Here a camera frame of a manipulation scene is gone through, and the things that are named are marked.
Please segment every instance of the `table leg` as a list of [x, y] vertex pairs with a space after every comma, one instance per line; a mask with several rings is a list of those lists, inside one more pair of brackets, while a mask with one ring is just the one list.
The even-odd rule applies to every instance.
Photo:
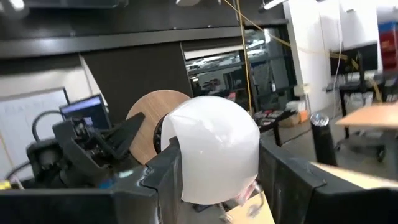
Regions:
[[[347, 115], [347, 108], [346, 108], [346, 102], [344, 100], [344, 92], [343, 91], [339, 91], [339, 95], [340, 95], [340, 104], [341, 104], [341, 115], [342, 117]], [[347, 127], [344, 128], [344, 132], [345, 132], [345, 138], [349, 138], [349, 129]]]
[[388, 130], [383, 132], [386, 156], [384, 162], [387, 165], [389, 177], [398, 180], [398, 142], [396, 131]]
[[272, 129], [274, 130], [274, 137], [275, 137], [276, 145], [282, 146], [282, 141], [280, 140], [280, 135], [279, 135], [279, 125], [276, 124]]

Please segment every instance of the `desk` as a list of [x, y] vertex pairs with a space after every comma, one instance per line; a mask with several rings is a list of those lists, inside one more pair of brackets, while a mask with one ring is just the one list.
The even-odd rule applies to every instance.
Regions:
[[[283, 113], [281, 115], [279, 115], [276, 118], [271, 118], [269, 117], [269, 114], [272, 114], [273, 112], [275, 112], [276, 110], [264, 110], [264, 111], [259, 111], [256, 114], [264, 114], [265, 117], [263, 118], [254, 118], [255, 122], [257, 123], [257, 125], [259, 126], [259, 130], [260, 133], [264, 133], [266, 131], [269, 131], [271, 129], [274, 130], [274, 137], [275, 137], [275, 143], [277, 146], [282, 146], [282, 141], [280, 140], [280, 134], [279, 134], [279, 121], [282, 121], [290, 116], [292, 116], [293, 114], [295, 114], [295, 112], [291, 112], [291, 111], [283, 111]], [[263, 125], [261, 123], [261, 120], [267, 118], [267, 119], [274, 119], [273, 122], [270, 122], [267, 125]]]
[[386, 129], [382, 135], [385, 142], [386, 162], [391, 177], [398, 179], [398, 105], [382, 104], [360, 108], [336, 122], [342, 126], [367, 126]]
[[[335, 176], [338, 176], [344, 180], [351, 182], [364, 189], [374, 189], [381, 187], [398, 187], [398, 182], [393, 180], [387, 180], [383, 178], [374, 177], [371, 175], [362, 174], [338, 167], [332, 167], [324, 164], [312, 163], [324, 171], [327, 171]], [[250, 205], [260, 204], [260, 196], [256, 195], [250, 198], [243, 207], [236, 207], [228, 212], [233, 217], [233, 224], [272, 224], [275, 223], [272, 217], [268, 203], [266, 202], [255, 218], [249, 218], [246, 216]]]

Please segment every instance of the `black cylinder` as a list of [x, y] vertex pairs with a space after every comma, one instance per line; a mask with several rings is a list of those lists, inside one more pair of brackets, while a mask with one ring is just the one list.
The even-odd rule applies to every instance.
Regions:
[[321, 113], [314, 113], [311, 115], [310, 121], [317, 162], [337, 166], [329, 117]]

